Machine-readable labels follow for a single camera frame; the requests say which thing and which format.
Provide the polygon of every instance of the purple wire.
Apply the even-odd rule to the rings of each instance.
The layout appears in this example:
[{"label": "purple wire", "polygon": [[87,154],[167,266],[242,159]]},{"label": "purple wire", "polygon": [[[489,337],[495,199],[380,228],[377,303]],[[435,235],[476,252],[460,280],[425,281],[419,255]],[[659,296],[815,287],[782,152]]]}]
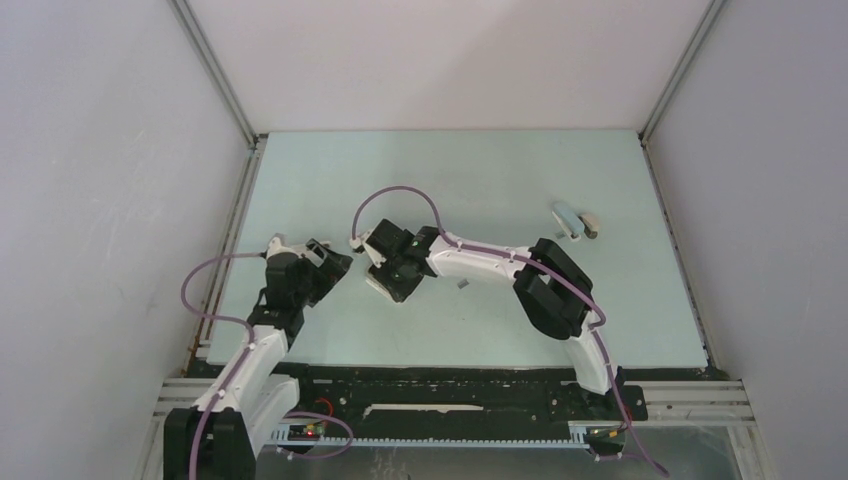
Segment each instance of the purple wire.
[{"label": "purple wire", "polygon": [[353,429],[350,428],[350,425],[339,420],[338,418],[331,417],[329,415],[322,415],[320,413],[312,413],[312,412],[289,412],[286,414],[285,418],[297,418],[297,417],[307,417],[307,418],[317,418],[319,420],[324,420],[326,422],[332,422],[336,425],[341,426],[347,432],[347,443],[345,443],[341,448],[336,451],[325,453],[322,455],[304,455],[302,453],[295,453],[289,450],[283,449],[283,451],[287,452],[289,455],[293,455],[298,458],[302,458],[304,460],[324,460],[327,458],[333,458],[337,455],[341,455],[344,452],[348,451],[350,447],[353,446]]},{"label": "purple wire", "polygon": [[[225,322],[237,323],[237,324],[241,325],[242,327],[244,327],[245,330],[247,330],[248,346],[246,346],[244,348],[244,350],[242,350],[241,355],[239,355],[238,360],[236,360],[236,363],[233,365],[233,368],[230,369],[230,372],[227,374],[226,377],[224,377],[224,380],[221,382],[220,390],[226,390],[227,389],[227,387],[230,385],[230,382],[232,382],[233,378],[235,377],[236,373],[238,373],[238,371],[241,369],[241,366],[247,360],[247,356],[250,353],[249,346],[250,346],[250,344],[252,344],[256,340],[256,333],[253,331],[253,327],[249,323],[247,323],[246,321],[244,321],[240,318],[230,317],[230,316],[227,316],[227,315],[217,315],[217,314],[214,314],[214,313],[206,313],[206,312],[203,312],[202,310],[195,308],[191,303],[189,303],[187,295],[186,295],[186,292],[188,290],[188,285],[191,282],[191,279],[194,278],[195,275],[197,275],[197,272],[203,270],[204,268],[208,267],[209,265],[213,265],[213,264],[216,264],[216,263],[219,263],[219,262],[223,262],[224,260],[232,260],[232,259],[235,259],[235,258],[254,258],[254,257],[260,258],[261,256],[262,256],[261,252],[256,252],[256,253],[230,253],[230,254],[221,255],[220,257],[211,258],[211,259],[206,260],[205,262],[201,263],[200,265],[194,267],[194,269],[191,272],[189,272],[189,274],[186,276],[185,280],[183,280],[183,285],[180,288],[180,299],[183,302],[183,306],[189,312],[191,312],[191,313],[193,313],[193,314],[195,314],[195,315],[197,315],[201,318],[207,318],[211,321],[223,320]],[[197,480],[197,457],[198,457],[199,452],[200,452],[200,439],[203,437],[203,430],[204,430],[204,428],[206,428],[206,422],[209,421],[209,416],[212,414],[212,409],[215,407],[215,404],[218,403],[218,398],[219,397],[218,397],[217,394],[212,395],[212,398],[209,400],[209,404],[206,406],[206,410],[204,410],[203,413],[200,415],[200,421],[198,422],[197,428],[194,431],[194,437],[192,438],[192,441],[191,441],[191,453],[189,455],[189,461],[188,461],[188,478],[189,478],[189,480]],[[299,412],[299,414],[301,416],[308,416],[308,415],[306,415],[307,413],[309,413],[309,412]],[[348,435],[350,437],[350,440],[348,441],[347,444],[345,444],[345,446],[343,448],[339,449],[336,452],[333,452],[332,454],[327,454],[327,456],[316,455],[314,457],[307,456],[307,457],[304,457],[304,458],[319,459],[319,458],[329,458],[331,456],[336,456],[336,455],[346,451],[348,448],[350,448],[350,445],[353,443],[353,430],[351,430],[350,426],[348,426],[346,423],[342,422],[341,420],[338,420],[338,419],[335,419],[335,418],[332,418],[332,417],[324,418],[324,420],[342,425],[342,427],[344,427],[344,429],[347,430]]]},{"label": "purple wire", "polygon": [[[439,235],[451,247],[459,247],[459,243],[457,243],[452,238],[450,238],[448,236],[447,232],[445,231],[444,227],[442,226],[442,218],[441,218],[441,215],[439,215],[439,209],[436,207],[436,204],[435,204],[435,202],[433,202],[433,199],[431,199],[423,191],[421,191],[421,190],[419,190],[415,187],[410,187],[410,186],[407,186],[407,185],[395,185],[395,186],[391,186],[391,187],[382,188],[382,189],[377,190],[376,192],[372,193],[371,196],[366,198],[365,201],[362,202],[362,204],[359,205],[359,208],[356,209],[356,214],[353,216],[353,226],[351,227],[351,239],[356,238],[356,227],[357,227],[357,223],[359,222],[359,215],[362,213],[362,210],[365,209],[366,205],[368,205],[369,203],[371,203],[372,200],[379,197],[380,195],[383,195],[384,193],[401,191],[401,190],[416,193],[419,196],[421,196],[424,200],[426,200],[427,203],[430,205],[430,208],[433,210],[433,216],[436,219],[436,228],[439,230]],[[621,399],[621,392],[619,392],[618,385],[615,383],[615,373],[613,372],[612,366],[610,365],[609,352],[607,351],[607,347],[604,344],[603,338],[601,338],[601,334],[598,333],[597,330],[595,330],[596,328],[601,327],[601,326],[603,326],[604,324],[607,323],[607,316],[606,316],[606,314],[604,314],[604,311],[601,310],[601,308],[594,301],[592,301],[592,299],[589,298],[589,296],[587,296],[582,291],[580,291],[580,289],[575,287],[571,282],[569,282],[568,280],[563,278],[562,275],[560,275],[557,272],[553,271],[552,269],[546,267],[545,265],[542,265],[541,263],[533,260],[532,258],[528,258],[528,257],[525,257],[523,255],[515,255],[514,257],[511,257],[509,252],[505,252],[505,251],[501,251],[501,250],[495,250],[493,248],[481,247],[481,246],[477,246],[477,245],[469,245],[469,244],[465,244],[465,243],[462,244],[462,248],[466,249],[466,250],[470,250],[472,252],[480,252],[480,253],[485,253],[485,254],[489,254],[489,255],[495,255],[495,256],[498,256],[498,257],[502,257],[502,258],[514,258],[515,260],[518,260],[519,262],[523,262],[527,265],[530,265],[531,267],[542,271],[543,273],[549,275],[551,278],[553,278],[554,280],[559,282],[560,285],[567,288],[571,293],[573,293],[575,296],[577,296],[577,298],[579,298],[590,309],[592,309],[592,311],[595,312],[595,314],[598,316],[598,321],[589,325],[589,331],[592,333],[592,337],[595,339],[595,343],[598,344],[598,349],[601,351],[601,355],[604,358],[604,363],[606,364],[606,369],[607,369],[607,375],[609,376],[610,384],[612,385],[613,395],[615,396],[615,401],[616,401],[616,404],[618,405],[618,409],[621,413],[621,417],[624,419],[624,423],[627,425],[627,430],[630,430],[631,436],[633,437],[633,441],[636,443],[636,446],[639,448],[639,451],[642,453],[641,456],[633,455],[633,454],[627,454],[627,456],[622,455],[621,457],[619,457],[618,455],[608,455],[608,456],[603,456],[603,457],[597,456],[597,458],[598,458],[599,461],[621,460],[622,458],[639,458],[640,460],[644,460],[651,467],[653,467],[653,469],[660,476],[662,476],[664,478],[668,478],[670,476],[669,473],[668,473],[668,470],[665,467],[663,467],[659,462],[657,462],[656,460],[651,458],[651,456],[648,454],[648,451],[645,449],[645,446],[642,445],[642,441],[639,440],[639,436],[633,430],[633,421],[630,420],[630,415],[627,414],[627,408],[624,406],[624,401]]]}]

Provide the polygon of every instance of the purple cable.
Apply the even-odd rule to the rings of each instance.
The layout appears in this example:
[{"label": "purple cable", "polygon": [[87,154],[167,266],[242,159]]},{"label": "purple cable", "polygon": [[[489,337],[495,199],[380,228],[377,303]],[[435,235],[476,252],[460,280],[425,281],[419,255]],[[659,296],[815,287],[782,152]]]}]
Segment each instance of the purple cable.
[{"label": "purple cable", "polygon": [[[236,373],[238,373],[238,371],[241,369],[241,366],[247,360],[247,356],[250,353],[249,345],[252,344],[256,340],[256,333],[253,331],[253,327],[249,323],[247,323],[246,321],[244,321],[240,318],[230,317],[230,316],[227,316],[227,315],[217,315],[217,314],[214,314],[214,313],[206,313],[206,312],[203,312],[202,310],[195,308],[191,303],[189,303],[188,298],[186,296],[186,291],[188,290],[188,285],[191,282],[191,279],[194,278],[195,275],[197,275],[197,272],[203,270],[204,268],[208,267],[209,265],[213,265],[213,264],[222,262],[224,260],[232,260],[232,259],[235,259],[235,258],[254,258],[254,257],[255,258],[261,258],[261,256],[262,256],[261,252],[256,252],[256,253],[230,253],[230,254],[226,254],[226,255],[221,255],[220,257],[211,258],[211,259],[206,260],[205,262],[201,263],[200,265],[194,267],[194,269],[191,272],[189,272],[189,274],[186,276],[185,280],[183,281],[182,288],[180,288],[180,299],[183,302],[183,306],[189,312],[191,312],[191,313],[193,313],[193,314],[195,314],[195,315],[197,315],[201,318],[208,318],[211,321],[223,320],[225,322],[237,323],[237,324],[241,325],[242,327],[244,327],[245,330],[247,330],[248,346],[245,347],[244,350],[242,350],[241,355],[239,355],[238,360],[236,360],[236,363],[233,365],[233,368],[230,370],[230,372],[227,374],[227,376],[224,377],[224,380],[221,382],[220,390],[226,390],[227,389],[227,387],[230,385],[230,382],[232,382],[233,378],[235,377]],[[219,399],[218,395],[212,396],[212,398],[209,400],[209,404],[206,406],[206,410],[204,410],[203,413],[200,415],[200,421],[198,422],[197,428],[194,431],[194,437],[192,438],[192,441],[191,441],[191,453],[190,453],[189,461],[188,461],[188,478],[189,478],[189,480],[197,480],[197,457],[198,457],[199,452],[200,452],[200,439],[203,437],[203,430],[204,430],[204,428],[206,428],[206,422],[209,421],[209,416],[212,414],[212,409],[215,407],[215,404],[218,403],[218,399]],[[309,412],[298,412],[298,413],[301,416],[319,415],[319,414],[311,414]],[[313,457],[303,456],[303,455],[298,455],[298,454],[295,454],[295,455],[301,456],[303,458],[310,458],[310,459],[316,459],[317,460],[317,459],[321,459],[321,458],[330,458],[330,457],[339,455],[339,454],[343,453],[344,451],[346,451],[347,449],[350,448],[351,444],[353,443],[353,430],[350,428],[350,426],[348,426],[346,423],[344,423],[343,421],[341,421],[339,419],[332,418],[332,417],[327,417],[327,418],[323,418],[323,417],[324,416],[321,415],[321,416],[314,417],[314,418],[322,418],[323,420],[333,422],[333,423],[339,424],[342,427],[344,427],[344,429],[347,430],[348,435],[350,437],[348,443],[345,444],[345,446],[342,447],[341,449],[339,449],[338,451],[333,452],[331,454],[327,454],[327,455],[315,455]]]},{"label": "purple cable", "polygon": [[[447,235],[447,232],[442,226],[442,218],[439,215],[439,209],[436,208],[436,204],[435,202],[433,202],[433,199],[431,199],[426,193],[422,192],[421,190],[407,185],[395,185],[391,187],[382,188],[372,193],[371,196],[366,198],[365,201],[359,205],[359,208],[356,209],[356,214],[353,216],[353,226],[351,227],[351,239],[356,238],[356,227],[357,223],[359,222],[359,215],[362,213],[362,210],[365,208],[365,206],[371,203],[371,201],[375,198],[379,197],[380,195],[383,195],[384,193],[399,190],[416,193],[424,200],[426,200],[427,203],[430,205],[430,208],[433,210],[433,216],[436,219],[436,228],[439,230],[439,235],[445,240],[448,245],[452,247],[459,246],[457,242],[455,242]],[[523,262],[527,265],[530,265],[531,267],[542,271],[543,273],[549,275],[551,278],[559,282],[560,285],[567,288],[571,293],[573,293],[575,296],[577,296],[577,298],[579,298],[583,303],[585,303],[586,306],[588,306],[590,309],[592,309],[592,311],[595,312],[595,314],[598,316],[598,321],[589,325],[589,331],[592,333],[592,337],[595,339],[595,343],[598,344],[598,349],[601,351],[601,355],[604,358],[604,363],[606,364],[607,369],[607,376],[609,377],[610,384],[612,385],[613,395],[615,396],[615,401],[618,405],[621,417],[624,419],[624,423],[627,425],[627,430],[630,430],[630,433],[633,437],[633,441],[636,443],[636,446],[642,453],[641,456],[627,454],[626,457],[624,455],[622,455],[621,457],[619,457],[618,455],[608,455],[603,457],[597,456],[597,458],[599,461],[621,460],[622,458],[639,458],[647,462],[660,476],[668,478],[670,476],[668,470],[666,470],[666,468],[663,467],[659,462],[651,458],[651,456],[648,454],[648,451],[645,449],[644,445],[642,445],[642,442],[639,440],[639,436],[633,430],[633,421],[630,420],[630,415],[627,414],[627,408],[624,406],[624,401],[621,399],[621,392],[619,392],[618,385],[615,383],[615,373],[613,372],[612,366],[610,365],[609,352],[607,351],[607,347],[604,344],[604,340],[601,338],[600,333],[595,330],[596,328],[601,327],[607,323],[607,316],[606,314],[604,314],[604,311],[601,310],[601,308],[594,301],[592,301],[591,298],[581,292],[579,288],[575,287],[571,284],[571,282],[563,278],[562,275],[546,267],[545,265],[542,265],[541,263],[533,260],[532,258],[528,258],[523,255],[515,255],[515,257],[511,257],[508,252],[495,250],[493,248],[480,247],[477,245],[469,245],[465,243],[462,244],[462,248],[470,250],[472,252],[480,252],[489,255],[495,255],[502,258],[514,258],[519,262]]]},{"label": "purple cable", "polygon": [[320,413],[312,413],[312,412],[289,412],[289,413],[286,414],[286,418],[297,418],[297,417],[317,418],[319,420],[324,420],[326,422],[332,422],[332,423],[335,423],[336,425],[339,425],[340,427],[344,428],[345,431],[347,432],[347,443],[345,443],[341,448],[339,448],[336,451],[333,451],[333,452],[330,452],[330,453],[325,453],[325,454],[322,454],[322,455],[304,455],[302,453],[294,453],[294,452],[291,452],[289,450],[284,450],[284,451],[288,452],[289,455],[292,455],[292,456],[295,456],[295,457],[298,457],[298,458],[302,458],[304,460],[324,460],[324,459],[327,459],[327,458],[335,457],[337,455],[341,455],[344,452],[348,451],[348,449],[350,449],[350,447],[353,446],[353,429],[350,428],[350,425],[343,422],[342,420],[339,420],[338,418],[335,418],[335,417],[331,417],[329,415],[321,415]]}]

